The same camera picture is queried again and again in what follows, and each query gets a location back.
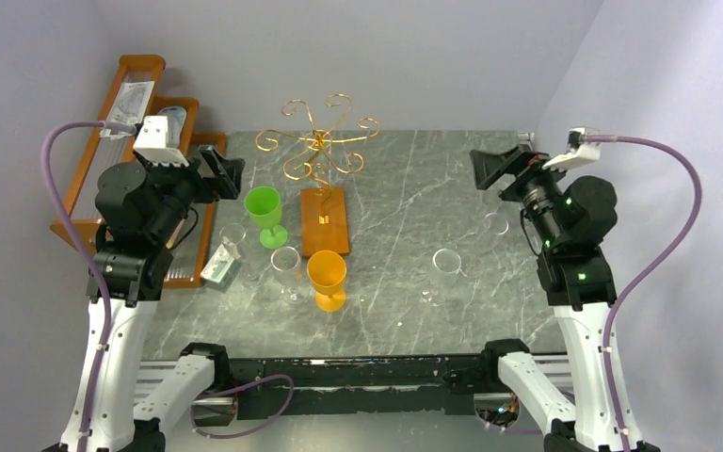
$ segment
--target green goblet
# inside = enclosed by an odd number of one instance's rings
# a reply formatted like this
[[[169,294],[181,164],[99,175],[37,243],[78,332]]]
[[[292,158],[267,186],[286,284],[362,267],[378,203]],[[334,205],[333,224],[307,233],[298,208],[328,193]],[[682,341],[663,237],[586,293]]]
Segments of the green goblet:
[[[269,249],[281,248],[287,240],[286,229],[281,222],[281,196],[272,186],[257,186],[245,197],[245,210],[250,219],[262,228],[259,241]]]

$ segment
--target marble tabletop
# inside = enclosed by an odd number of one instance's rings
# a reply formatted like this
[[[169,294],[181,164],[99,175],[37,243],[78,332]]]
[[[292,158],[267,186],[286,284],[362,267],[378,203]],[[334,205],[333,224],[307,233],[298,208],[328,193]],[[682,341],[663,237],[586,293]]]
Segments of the marble tabletop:
[[[243,195],[219,203],[212,250],[225,224],[239,222],[258,234],[242,203],[254,186],[279,190],[287,245],[300,247],[299,192],[314,185],[286,179],[281,165],[301,148],[282,141],[275,152],[263,153],[255,136],[229,135],[228,156],[246,160]],[[327,314],[311,300],[285,303],[269,266],[257,289],[235,281],[225,291],[208,285],[168,290],[143,359],[175,359],[195,341],[222,344],[231,357],[468,353],[508,337],[522,338],[536,352],[563,351],[519,226],[519,206],[497,198],[507,182],[486,192],[474,188],[468,152],[504,152],[516,143],[513,132],[384,131],[363,144],[334,145],[335,159],[344,160],[345,152],[365,158],[359,173],[329,174],[332,184],[345,189],[352,248],[345,259],[345,307]],[[495,215],[487,229],[489,213]],[[497,234],[506,224],[507,231]],[[443,305],[429,306],[420,293],[440,248],[458,251],[464,275]],[[253,256],[268,262],[269,251],[259,245]]]

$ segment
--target white wall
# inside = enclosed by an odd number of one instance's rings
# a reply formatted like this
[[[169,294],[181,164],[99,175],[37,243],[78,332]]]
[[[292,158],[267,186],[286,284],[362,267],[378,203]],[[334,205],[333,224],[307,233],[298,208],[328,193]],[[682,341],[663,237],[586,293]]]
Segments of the white wall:
[[[87,339],[87,270],[48,226],[40,143],[94,118],[120,54],[89,0],[0,1],[0,450],[58,441]],[[53,168],[68,186],[87,133],[62,137]]]
[[[335,92],[345,128],[533,130],[602,2],[96,0],[121,50],[163,55],[167,92],[230,131],[305,128],[279,112],[293,98],[330,124]]]
[[[723,450],[723,0],[606,0],[541,120],[539,148],[561,151],[574,124],[663,141],[699,170],[699,223],[617,324],[646,438],[665,452]],[[602,150],[587,172],[617,188],[604,249],[623,287],[680,230],[691,185],[665,154]]]

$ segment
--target orange cup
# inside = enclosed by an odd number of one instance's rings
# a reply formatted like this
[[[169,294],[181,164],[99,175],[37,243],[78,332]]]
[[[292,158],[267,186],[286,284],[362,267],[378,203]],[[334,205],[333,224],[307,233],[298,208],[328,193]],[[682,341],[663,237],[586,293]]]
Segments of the orange cup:
[[[334,251],[316,252],[306,265],[309,281],[317,292],[317,307],[327,313],[338,311],[345,305],[345,260]]]

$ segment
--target small box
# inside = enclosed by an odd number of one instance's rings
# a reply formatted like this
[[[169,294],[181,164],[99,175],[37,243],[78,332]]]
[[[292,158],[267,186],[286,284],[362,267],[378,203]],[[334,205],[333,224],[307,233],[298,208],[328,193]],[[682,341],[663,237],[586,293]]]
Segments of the small box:
[[[240,263],[233,254],[225,246],[220,245],[203,268],[201,277],[204,281],[225,290],[232,285],[239,272],[239,267]]]

